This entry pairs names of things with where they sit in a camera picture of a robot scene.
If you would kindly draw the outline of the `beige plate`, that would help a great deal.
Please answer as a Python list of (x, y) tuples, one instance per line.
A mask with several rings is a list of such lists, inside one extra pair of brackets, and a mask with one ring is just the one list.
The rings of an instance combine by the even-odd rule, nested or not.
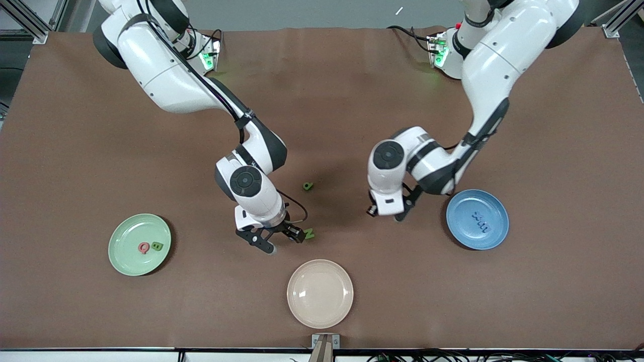
[(299, 323), (323, 330), (341, 323), (350, 312), (354, 287), (342, 266), (326, 259), (300, 265), (287, 285), (287, 303)]

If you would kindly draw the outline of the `blue plate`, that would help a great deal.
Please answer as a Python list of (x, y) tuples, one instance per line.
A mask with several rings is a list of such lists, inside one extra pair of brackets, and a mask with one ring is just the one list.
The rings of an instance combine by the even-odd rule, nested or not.
[[(474, 211), (483, 215), (489, 232), (481, 232), (478, 221), (472, 217)], [(508, 212), (499, 199), (483, 190), (464, 190), (454, 195), (449, 200), (445, 218), (452, 236), (467, 249), (495, 249), (508, 236)]]

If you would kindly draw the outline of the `green plate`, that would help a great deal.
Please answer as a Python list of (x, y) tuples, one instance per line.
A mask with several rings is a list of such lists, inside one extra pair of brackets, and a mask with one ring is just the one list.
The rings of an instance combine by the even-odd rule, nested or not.
[[(173, 237), (164, 219), (152, 214), (130, 216), (113, 231), (108, 243), (108, 259), (112, 267), (127, 277), (141, 277), (154, 272), (168, 257)], [(163, 243), (161, 251), (150, 250), (143, 255), (138, 245)]]

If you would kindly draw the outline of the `brown table cover sheet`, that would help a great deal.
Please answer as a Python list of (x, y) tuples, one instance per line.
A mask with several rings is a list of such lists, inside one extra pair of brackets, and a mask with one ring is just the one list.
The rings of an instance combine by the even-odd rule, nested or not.
[[(445, 197), (403, 222), (371, 218), (372, 147), (419, 125), (445, 146), (467, 131), (461, 84), (393, 30), (229, 32), (220, 78), (278, 133), (277, 188), (309, 211), (302, 244), (269, 256), (234, 232), (214, 180), (237, 145), (220, 110), (164, 112), (89, 34), (35, 46), (0, 131), (0, 348), (300, 347), (287, 305), (304, 262), (349, 274), (344, 348), (633, 349), (644, 343), (644, 105), (616, 39), (582, 28), (521, 76), (496, 135), (458, 188), (509, 214), (506, 240), (468, 250)], [(313, 183), (306, 192), (303, 183)], [(108, 259), (127, 218), (173, 237), (152, 273)]]

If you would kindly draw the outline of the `white table edge strip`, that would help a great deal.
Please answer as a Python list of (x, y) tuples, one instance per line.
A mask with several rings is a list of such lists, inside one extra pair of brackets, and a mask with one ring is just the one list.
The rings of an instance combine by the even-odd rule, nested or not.
[[(0, 362), (308, 362), (312, 348), (9, 348)], [(335, 362), (644, 362), (633, 349), (340, 348)]]

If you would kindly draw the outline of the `aluminium frame profile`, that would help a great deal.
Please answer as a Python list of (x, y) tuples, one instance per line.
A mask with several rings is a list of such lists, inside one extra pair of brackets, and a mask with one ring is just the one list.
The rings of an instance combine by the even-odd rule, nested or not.
[(58, 30), (69, 0), (0, 0), (0, 38), (32, 37), (44, 44)]
[(607, 11), (595, 17), (589, 27), (602, 28), (606, 38), (619, 38), (619, 30), (644, 6), (644, 0), (621, 0)]

